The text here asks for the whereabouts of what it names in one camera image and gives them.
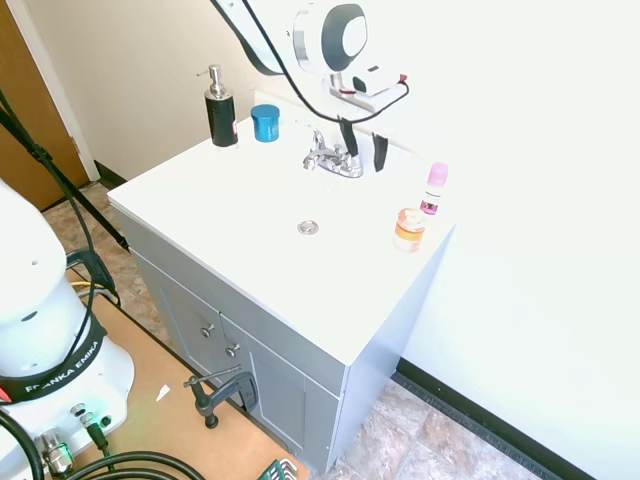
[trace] pink cap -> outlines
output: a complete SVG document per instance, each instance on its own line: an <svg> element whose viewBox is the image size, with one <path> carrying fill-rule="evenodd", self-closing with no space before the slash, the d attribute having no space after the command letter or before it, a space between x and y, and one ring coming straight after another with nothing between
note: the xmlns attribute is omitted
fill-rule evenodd
<svg viewBox="0 0 640 480"><path fill-rule="evenodd" d="M449 167L446 163L436 162L431 166L429 172L429 179L427 183L434 187L442 187L447 183L447 176L449 175Z"/></svg>

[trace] cabinet knob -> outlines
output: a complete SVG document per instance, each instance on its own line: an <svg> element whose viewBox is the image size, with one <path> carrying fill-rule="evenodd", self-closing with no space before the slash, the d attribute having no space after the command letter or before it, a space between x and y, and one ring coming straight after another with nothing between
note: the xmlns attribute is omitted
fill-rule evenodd
<svg viewBox="0 0 640 480"><path fill-rule="evenodd" d="M227 347L224 349L227 352L227 356L234 358L236 356L236 351L240 350L240 345L237 343L233 347Z"/></svg>
<svg viewBox="0 0 640 480"><path fill-rule="evenodd" d="M200 329L200 333L202 334L202 336L204 338L209 338L209 336L211 335L211 330L215 330L216 326L215 325L209 325L208 327L202 327Z"/></svg>

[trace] sink vanity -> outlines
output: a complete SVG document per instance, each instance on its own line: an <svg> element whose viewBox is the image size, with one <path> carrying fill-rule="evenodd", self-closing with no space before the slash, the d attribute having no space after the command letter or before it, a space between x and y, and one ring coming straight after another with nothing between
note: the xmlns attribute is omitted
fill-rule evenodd
<svg viewBox="0 0 640 480"><path fill-rule="evenodd" d="M276 142L245 120L238 148L206 140L109 198L177 352L203 374L253 372L253 417L324 473L395 371L452 225L430 218L418 252L397 250L430 163L390 145L375 173L357 133L361 178L305 170L313 132L281 111Z"/></svg>

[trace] faucet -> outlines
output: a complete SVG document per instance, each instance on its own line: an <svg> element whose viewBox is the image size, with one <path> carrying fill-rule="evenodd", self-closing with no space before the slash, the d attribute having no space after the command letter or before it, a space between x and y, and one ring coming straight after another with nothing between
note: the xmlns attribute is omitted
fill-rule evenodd
<svg viewBox="0 0 640 480"><path fill-rule="evenodd" d="M324 136L317 128L307 125L313 130L313 147L302 161L305 170L313 170L320 166L329 172L347 178L358 178L364 173L360 157L352 157L341 145L333 149L327 148Z"/></svg>

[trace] black soap dispenser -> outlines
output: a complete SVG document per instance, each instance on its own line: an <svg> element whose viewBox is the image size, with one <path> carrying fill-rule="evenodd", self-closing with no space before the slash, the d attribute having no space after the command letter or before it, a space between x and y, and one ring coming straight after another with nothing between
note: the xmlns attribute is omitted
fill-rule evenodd
<svg viewBox="0 0 640 480"><path fill-rule="evenodd" d="M213 83L204 92L204 101L209 116L211 141L218 147L230 147L238 143L236 112L231 90L222 85L220 65L209 65L209 75Z"/></svg>

